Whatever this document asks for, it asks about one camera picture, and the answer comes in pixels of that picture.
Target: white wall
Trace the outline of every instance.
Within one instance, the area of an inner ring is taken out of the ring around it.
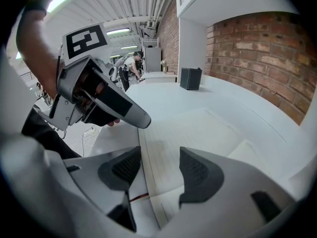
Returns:
[[[264,11],[298,13],[289,0],[195,0],[181,17],[210,26],[228,18]]]
[[[207,48],[207,27],[184,18],[179,19],[178,78],[181,68],[204,69]]]

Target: white table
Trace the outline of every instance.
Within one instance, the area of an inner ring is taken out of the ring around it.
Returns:
[[[229,88],[231,87],[231,83],[222,81],[223,80],[217,82],[225,84],[225,86]],[[247,91],[243,88],[239,88],[233,89],[237,95],[237,89],[243,93]],[[250,94],[255,100],[260,102],[264,101],[263,105],[269,105],[269,109],[272,108],[273,112],[277,112],[277,116],[282,118],[287,116],[279,109],[272,107],[273,105],[265,99],[251,92]],[[261,152],[264,161],[270,163],[272,166],[276,165],[277,167],[283,164],[281,161],[283,161],[285,156],[281,156],[281,160],[279,161],[276,161],[276,156],[280,155],[280,150],[285,148],[287,138],[280,134],[278,129],[274,128],[266,118],[262,118],[257,112],[250,108],[247,103],[243,103],[243,99],[239,101],[238,97],[232,98],[230,94],[222,94],[221,90],[216,91],[206,85],[201,85],[199,90],[187,91],[181,88],[178,83],[132,85],[128,89],[127,95],[148,112],[152,120],[163,119],[167,116],[197,108],[208,108],[239,130],[245,139],[252,142],[257,150]],[[280,125],[282,127],[286,126],[287,128],[296,128],[297,126],[288,118],[285,118],[283,124]],[[121,122],[115,127],[105,126],[101,130],[92,149],[92,154],[106,153],[137,145],[139,145],[137,128]],[[143,168],[141,168],[129,190],[130,199],[146,192],[146,182]],[[144,208],[143,214],[142,209],[138,209],[137,212],[138,219],[135,221],[139,230],[140,227],[141,230],[144,230],[142,225],[146,229],[142,218],[149,218],[149,214],[154,218],[150,221],[152,223],[151,225],[156,228],[154,214],[153,212],[149,213],[148,207]]]
[[[177,80],[176,74],[165,74],[162,71],[144,72],[141,78],[145,81],[142,83],[175,83]]]

